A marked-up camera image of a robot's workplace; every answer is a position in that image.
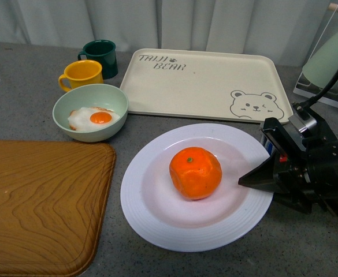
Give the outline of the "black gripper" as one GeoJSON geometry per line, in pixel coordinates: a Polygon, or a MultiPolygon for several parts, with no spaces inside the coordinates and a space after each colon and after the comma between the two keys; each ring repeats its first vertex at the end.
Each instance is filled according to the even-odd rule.
{"type": "Polygon", "coordinates": [[[338,217],[338,139],[306,148],[298,132],[294,137],[275,118],[265,120],[262,133],[276,150],[238,184],[273,192],[275,202],[302,214],[318,204],[338,217]]]}

